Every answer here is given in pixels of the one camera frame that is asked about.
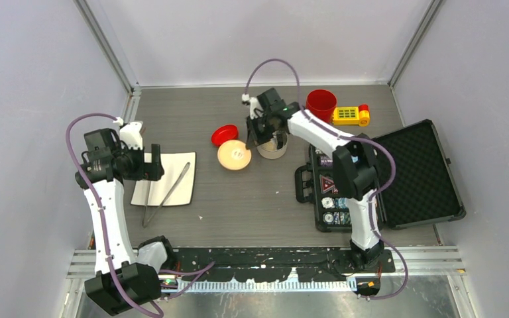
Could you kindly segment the metal tongs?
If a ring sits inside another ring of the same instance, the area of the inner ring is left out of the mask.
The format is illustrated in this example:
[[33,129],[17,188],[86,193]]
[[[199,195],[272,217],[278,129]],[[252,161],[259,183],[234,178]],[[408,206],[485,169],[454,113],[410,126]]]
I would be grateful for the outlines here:
[[[190,162],[187,162],[184,165],[182,171],[180,172],[180,175],[178,176],[176,181],[172,184],[171,188],[167,191],[166,195],[164,196],[163,200],[161,201],[161,203],[157,207],[157,209],[160,209],[166,203],[166,201],[170,198],[170,196],[174,193],[175,189],[180,185],[180,183],[184,179],[185,175],[188,173],[188,170],[190,169],[190,166],[191,166]],[[156,214],[156,211],[153,211],[151,213],[147,212],[148,206],[149,206],[148,202],[149,202],[150,191],[151,191],[151,182],[149,182],[149,184],[147,186],[147,189],[146,189],[146,197],[145,197],[145,202],[144,202],[144,211],[143,211],[143,216],[142,216],[142,227],[143,228],[147,228],[148,227],[149,223],[151,222],[151,220],[153,219],[153,217]]]

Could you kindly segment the red tall cup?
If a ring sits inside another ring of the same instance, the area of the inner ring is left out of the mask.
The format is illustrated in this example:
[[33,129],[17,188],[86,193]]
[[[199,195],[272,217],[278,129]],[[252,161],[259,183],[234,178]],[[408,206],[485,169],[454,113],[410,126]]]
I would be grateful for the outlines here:
[[337,97],[326,89],[311,91],[306,98],[306,108],[325,123],[330,123],[337,107]]

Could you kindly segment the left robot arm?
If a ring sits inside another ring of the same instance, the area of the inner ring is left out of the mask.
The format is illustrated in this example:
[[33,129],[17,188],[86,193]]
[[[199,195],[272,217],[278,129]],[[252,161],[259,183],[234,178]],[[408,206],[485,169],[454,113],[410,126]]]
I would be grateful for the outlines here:
[[164,175],[160,145],[152,144],[151,157],[143,147],[121,140],[113,129],[84,134],[76,181],[83,189],[95,235],[95,276],[86,280],[85,292],[102,310],[114,317],[135,309],[147,317],[162,317],[155,305],[161,296],[158,273],[169,274],[177,264],[165,237],[156,237],[134,252],[124,212],[124,182],[158,181]]

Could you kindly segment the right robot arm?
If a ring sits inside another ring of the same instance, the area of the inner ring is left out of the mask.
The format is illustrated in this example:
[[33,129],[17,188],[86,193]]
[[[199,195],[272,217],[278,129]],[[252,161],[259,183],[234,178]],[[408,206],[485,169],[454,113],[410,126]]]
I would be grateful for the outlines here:
[[249,107],[248,149],[270,141],[277,132],[285,132],[305,140],[332,160],[335,187],[348,199],[353,266],[361,272],[370,271],[384,250],[373,195],[377,190],[377,158],[370,139],[332,127],[297,102],[287,104],[274,88],[256,97],[244,93],[241,102]]

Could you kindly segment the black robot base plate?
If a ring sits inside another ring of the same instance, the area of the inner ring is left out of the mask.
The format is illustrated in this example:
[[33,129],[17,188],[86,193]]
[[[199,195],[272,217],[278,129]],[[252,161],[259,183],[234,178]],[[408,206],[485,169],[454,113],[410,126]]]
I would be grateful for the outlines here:
[[297,274],[299,282],[340,282],[353,274],[379,278],[396,269],[389,250],[358,270],[351,251],[339,247],[174,248],[161,268],[195,272],[211,262],[214,265],[199,281],[270,283]]

